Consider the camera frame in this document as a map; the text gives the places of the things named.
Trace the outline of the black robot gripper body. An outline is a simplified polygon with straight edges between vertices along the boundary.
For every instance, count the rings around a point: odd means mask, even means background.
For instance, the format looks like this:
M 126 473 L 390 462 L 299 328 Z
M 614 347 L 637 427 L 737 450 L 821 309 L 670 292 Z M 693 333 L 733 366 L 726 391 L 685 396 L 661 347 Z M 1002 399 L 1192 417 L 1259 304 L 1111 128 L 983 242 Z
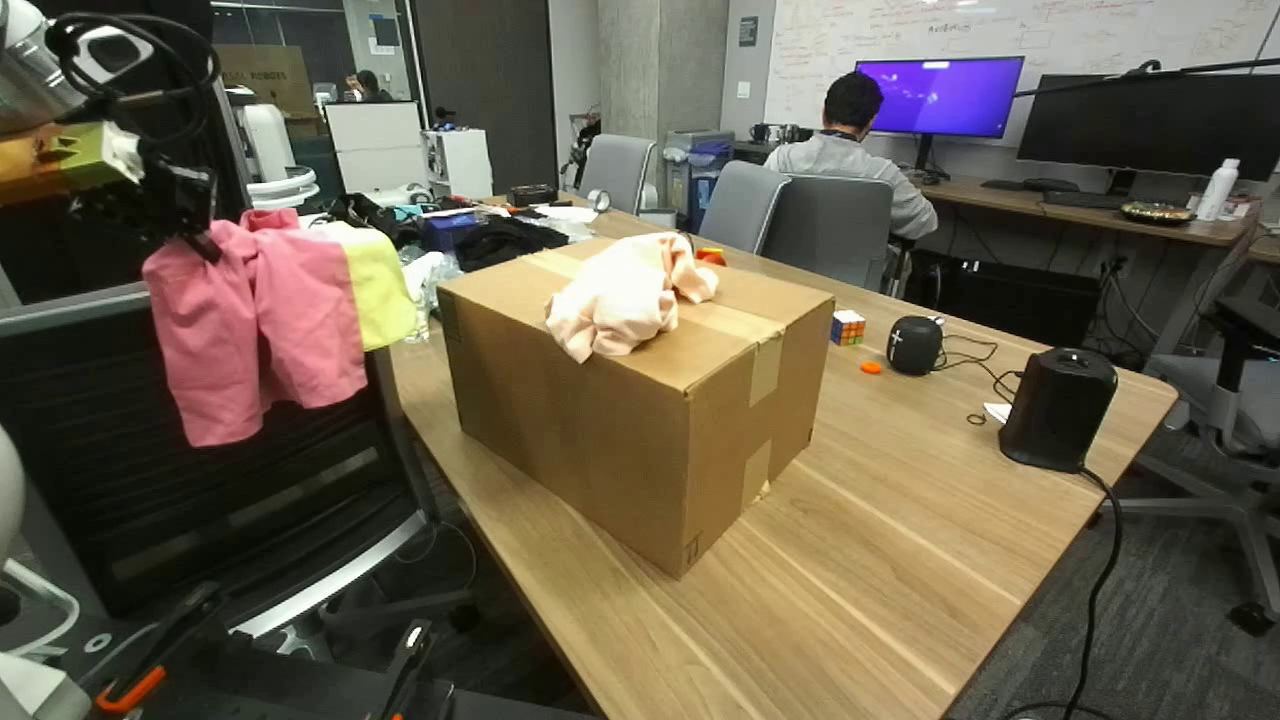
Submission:
M 217 211 L 217 172 L 206 163 L 174 159 L 155 140 L 126 140 L 127 181 L 106 201 L 106 211 L 150 242 L 183 242 L 208 249 Z

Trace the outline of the robot arm with yellow tape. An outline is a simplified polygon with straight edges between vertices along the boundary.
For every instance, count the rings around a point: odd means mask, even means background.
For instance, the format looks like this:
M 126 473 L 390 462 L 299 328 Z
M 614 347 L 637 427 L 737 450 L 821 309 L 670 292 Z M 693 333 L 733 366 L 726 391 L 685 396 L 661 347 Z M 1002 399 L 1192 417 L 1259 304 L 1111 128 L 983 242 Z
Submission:
M 126 36 L 162 55 L 174 83 L 126 94 L 126 68 L 100 68 L 90 53 L 92 39 Z M 0 203 L 36 203 L 69 192 L 72 181 L 51 163 L 51 145 L 72 128 L 106 128 L 127 106 L 187 107 L 187 125 L 165 138 L 141 138 L 138 189 L 155 207 L 162 242 L 187 242 L 201 257 L 217 261 L 208 242 L 217 177 L 208 167 L 176 163 L 174 148 L 208 128 L 213 80 L 219 73 L 213 43 L 155 13 L 61 13 L 50 17 L 36 0 L 0 0 L 0 83 L 5 83 L 5 189 Z

